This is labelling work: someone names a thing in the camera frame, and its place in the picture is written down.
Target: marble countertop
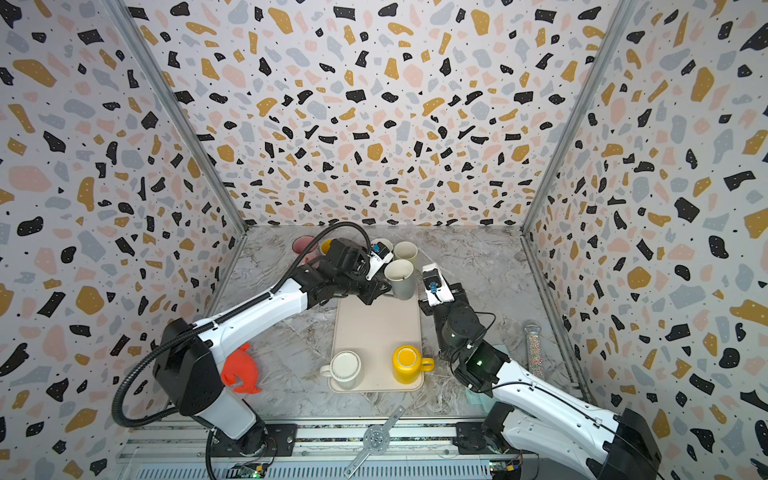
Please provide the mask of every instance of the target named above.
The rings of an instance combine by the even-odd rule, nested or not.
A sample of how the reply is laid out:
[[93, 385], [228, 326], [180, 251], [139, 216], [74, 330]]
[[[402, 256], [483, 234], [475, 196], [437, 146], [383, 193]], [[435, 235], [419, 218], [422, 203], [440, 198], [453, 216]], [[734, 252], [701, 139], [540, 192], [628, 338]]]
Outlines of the marble countertop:
[[[322, 227], [254, 227], [224, 286], [214, 311], [221, 312], [273, 285], [296, 258], [291, 245], [302, 235], [317, 235]], [[371, 239], [393, 243], [411, 241], [419, 247], [419, 265], [435, 262], [450, 283], [460, 282], [476, 310], [496, 313], [485, 335], [492, 345], [503, 344], [511, 358], [528, 364], [523, 325], [541, 326], [545, 379], [567, 390], [571, 381], [547, 320], [541, 298], [522, 249], [519, 232], [482, 227], [366, 227]], [[351, 228], [329, 237], [363, 243]], [[421, 314], [422, 354], [435, 357], [435, 369], [425, 374], [414, 392], [334, 393], [321, 366], [330, 361], [336, 322], [334, 299], [325, 306], [271, 326], [249, 341], [249, 354], [259, 368], [261, 393], [240, 395], [265, 418], [284, 416], [389, 416], [398, 406], [408, 416], [484, 416], [482, 406], [468, 402], [465, 388], [437, 359], [438, 343], [432, 317]], [[481, 316], [487, 324], [488, 319]]]

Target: terrazzo pattern wallpaper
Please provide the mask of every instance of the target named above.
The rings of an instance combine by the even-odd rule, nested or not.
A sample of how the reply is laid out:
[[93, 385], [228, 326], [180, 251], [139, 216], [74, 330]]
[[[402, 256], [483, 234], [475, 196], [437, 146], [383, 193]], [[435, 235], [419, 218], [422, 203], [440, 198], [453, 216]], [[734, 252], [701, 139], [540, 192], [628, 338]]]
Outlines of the terrazzo pattern wallpaper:
[[[238, 239], [100, 3], [0, 15], [0, 478], [110, 478], [117, 384]], [[145, 374], [127, 411], [164, 398]]]
[[252, 225], [520, 223], [616, 3], [128, 2]]
[[591, 391], [675, 480], [768, 464], [767, 7], [638, 2], [529, 233]]

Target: stuffed animal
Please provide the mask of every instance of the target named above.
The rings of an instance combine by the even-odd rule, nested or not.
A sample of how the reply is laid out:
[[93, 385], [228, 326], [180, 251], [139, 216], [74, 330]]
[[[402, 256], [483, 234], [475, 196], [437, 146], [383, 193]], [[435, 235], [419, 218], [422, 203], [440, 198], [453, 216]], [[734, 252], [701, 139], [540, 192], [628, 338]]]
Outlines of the stuffed animal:
[[232, 352], [221, 370], [221, 381], [224, 382], [224, 385], [234, 385], [237, 383], [237, 378], [243, 380], [243, 386], [235, 387], [236, 393], [261, 392], [261, 389], [256, 388], [256, 382], [259, 380], [259, 369], [256, 367], [253, 357], [246, 353], [249, 348], [250, 344], [244, 343]]

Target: beige tray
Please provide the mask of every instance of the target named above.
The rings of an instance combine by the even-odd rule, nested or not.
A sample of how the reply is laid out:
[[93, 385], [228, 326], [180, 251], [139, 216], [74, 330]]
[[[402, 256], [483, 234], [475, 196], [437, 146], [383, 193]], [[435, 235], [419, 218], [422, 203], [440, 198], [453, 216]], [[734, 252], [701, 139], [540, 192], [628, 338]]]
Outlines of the beige tray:
[[403, 385], [392, 375], [392, 354], [403, 345], [422, 346], [422, 325], [418, 298], [398, 300], [380, 296], [366, 305], [356, 296], [339, 300], [336, 328], [333, 331], [333, 355], [352, 350], [362, 360], [363, 379], [351, 390], [343, 390], [336, 380], [328, 378], [328, 386], [337, 393], [411, 392], [421, 388], [424, 373], [414, 383]]

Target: yellow mug handle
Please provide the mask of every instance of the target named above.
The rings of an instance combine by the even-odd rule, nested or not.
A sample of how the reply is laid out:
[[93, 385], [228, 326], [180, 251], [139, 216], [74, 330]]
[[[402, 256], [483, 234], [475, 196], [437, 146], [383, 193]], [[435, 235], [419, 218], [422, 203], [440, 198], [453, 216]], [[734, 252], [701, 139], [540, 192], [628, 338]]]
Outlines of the yellow mug handle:
[[422, 372], [431, 372], [435, 369], [435, 359], [422, 359]]

